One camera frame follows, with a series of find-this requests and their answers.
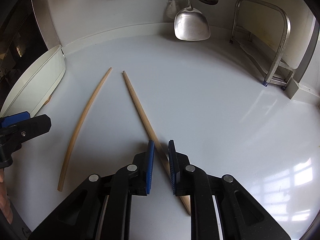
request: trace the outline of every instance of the stainless steel frame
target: stainless steel frame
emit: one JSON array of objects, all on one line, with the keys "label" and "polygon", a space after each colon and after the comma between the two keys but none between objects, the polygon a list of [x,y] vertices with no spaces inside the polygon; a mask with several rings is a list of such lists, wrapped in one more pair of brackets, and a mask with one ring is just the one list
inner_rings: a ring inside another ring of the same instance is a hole
[{"label": "stainless steel frame", "polygon": [[51,49],[60,45],[61,42],[52,22],[47,0],[32,0],[32,7],[47,48]]},{"label": "stainless steel frame", "polygon": [[[289,67],[287,65],[287,63],[282,59],[282,55],[284,53],[284,49],[287,44],[288,37],[290,35],[290,29],[291,29],[290,20],[289,20],[287,14],[284,12],[284,10],[282,10],[280,7],[278,7],[274,4],[264,2],[261,0],[237,0],[236,6],[235,6],[235,14],[234,14],[233,28],[232,28],[230,42],[233,42],[233,41],[237,42],[242,47],[242,49],[244,49],[243,47],[245,46],[245,44],[243,44],[243,42],[241,42],[240,39],[235,38],[236,31],[247,32],[249,34],[248,41],[252,41],[252,33],[249,32],[248,30],[245,30],[244,28],[242,28],[240,26],[237,26],[239,8],[240,8],[240,4],[242,1],[249,1],[249,2],[264,5],[266,7],[269,7],[271,9],[274,9],[274,10],[280,12],[280,14],[282,15],[282,18],[284,20],[284,29],[282,32],[279,47],[276,51],[275,57],[272,60],[270,68],[268,70],[263,69],[252,55],[249,55],[248,53],[246,53],[246,54],[249,57],[249,59],[254,63],[254,65],[257,67],[257,69],[260,71],[260,73],[263,75],[263,77],[264,77],[263,85],[267,86],[269,83],[273,83],[276,85],[281,85],[281,86],[283,86],[283,88],[285,88],[295,73],[295,69],[292,69],[291,67]],[[287,69],[289,71],[289,73],[286,76],[284,76],[280,71],[278,71],[276,73],[276,70],[279,66]]]}]

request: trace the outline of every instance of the metal spatula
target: metal spatula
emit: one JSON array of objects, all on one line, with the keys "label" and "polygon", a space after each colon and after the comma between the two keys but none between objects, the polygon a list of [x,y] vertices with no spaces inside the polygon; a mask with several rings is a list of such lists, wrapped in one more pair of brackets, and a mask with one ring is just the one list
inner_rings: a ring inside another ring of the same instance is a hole
[{"label": "metal spatula", "polygon": [[188,7],[178,12],[174,20],[174,33],[184,41],[202,41],[210,37],[209,24],[199,10],[193,8],[191,0]]}]

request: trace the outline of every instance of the chopstick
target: chopstick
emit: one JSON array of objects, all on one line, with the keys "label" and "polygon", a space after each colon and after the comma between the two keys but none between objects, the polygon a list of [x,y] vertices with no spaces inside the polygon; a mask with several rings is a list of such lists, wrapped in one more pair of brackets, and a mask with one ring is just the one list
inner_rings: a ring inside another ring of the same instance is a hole
[{"label": "chopstick", "polygon": [[64,161],[63,161],[63,164],[62,164],[62,168],[61,168],[61,173],[60,173],[60,178],[59,178],[59,183],[58,183],[58,191],[62,191],[63,189],[63,184],[64,184],[64,180],[66,178],[66,174],[67,174],[67,169],[68,169],[68,165],[69,165],[69,161],[70,161],[70,157],[71,157],[71,153],[72,153],[72,150],[73,150],[73,147],[76,143],[76,140],[77,140],[77,137],[78,137],[78,134],[79,134],[79,131],[81,129],[81,126],[84,122],[84,119],[85,117],[87,116],[87,113],[94,101],[94,99],[96,98],[100,88],[102,87],[104,81],[106,80],[106,78],[108,77],[108,75],[110,74],[112,68],[109,68],[109,70],[106,72],[106,74],[103,76],[103,78],[101,79],[101,81],[99,82],[98,86],[96,87],[96,89],[94,90],[92,96],[90,97],[87,105],[85,106],[82,114],[81,114],[81,117],[78,121],[78,124],[75,128],[75,130],[73,131],[73,134],[72,134],[72,137],[71,137],[71,140],[69,142],[69,146],[68,146],[68,149],[67,149],[67,152],[66,152],[66,155],[64,157]]},{"label": "chopstick", "polygon": [[[153,128],[148,120],[148,117],[147,117],[146,113],[144,112],[142,105],[138,99],[138,96],[137,96],[136,92],[134,91],[133,86],[131,85],[131,82],[128,78],[128,75],[126,74],[125,71],[123,71],[123,76],[124,76],[125,83],[127,84],[127,87],[129,89],[132,100],[133,100],[133,102],[138,110],[138,113],[140,115],[140,118],[144,124],[144,127],[147,130],[147,133],[148,133],[150,139],[155,142],[155,147],[158,152],[158,156],[160,157],[160,160],[161,160],[161,162],[162,162],[162,164],[163,164],[163,166],[164,166],[164,168],[170,178],[170,165],[169,165],[167,155],[164,153],[164,150],[158,140],[158,137],[156,136],[156,133],[153,130]],[[190,197],[189,196],[181,196],[180,199],[182,200],[188,213],[191,215]]]}]

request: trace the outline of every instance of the metal screw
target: metal screw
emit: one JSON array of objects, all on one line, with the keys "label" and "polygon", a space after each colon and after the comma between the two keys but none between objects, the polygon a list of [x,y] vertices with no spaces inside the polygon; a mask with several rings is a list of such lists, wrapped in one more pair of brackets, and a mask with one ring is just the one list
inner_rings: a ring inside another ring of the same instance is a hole
[{"label": "metal screw", "polygon": [[226,181],[226,182],[233,182],[233,177],[231,175],[225,175],[223,177],[223,179]]},{"label": "metal screw", "polygon": [[193,166],[193,165],[188,165],[188,166],[186,166],[186,171],[193,172],[193,171],[195,171],[195,170],[196,170],[196,167]]},{"label": "metal screw", "polygon": [[95,181],[97,181],[98,179],[99,179],[99,176],[96,175],[96,174],[92,174],[92,175],[90,175],[90,177],[89,177],[89,180],[90,180],[91,182],[95,182]]},{"label": "metal screw", "polygon": [[130,164],[128,167],[127,167],[127,170],[128,171],[136,171],[137,170],[137,166],[134,165],[134,164]]}]

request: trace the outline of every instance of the white container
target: white container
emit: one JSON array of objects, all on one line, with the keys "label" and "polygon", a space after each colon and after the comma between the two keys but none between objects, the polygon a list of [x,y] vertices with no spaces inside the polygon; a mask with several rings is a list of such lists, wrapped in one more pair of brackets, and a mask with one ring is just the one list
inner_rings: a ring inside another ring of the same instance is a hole
[{"label": "white container", "polygon": [[18,79],[9,92],[0,116],[28,111],[31,117],[40,110],[66,71],[61,45],[39,57]]}]

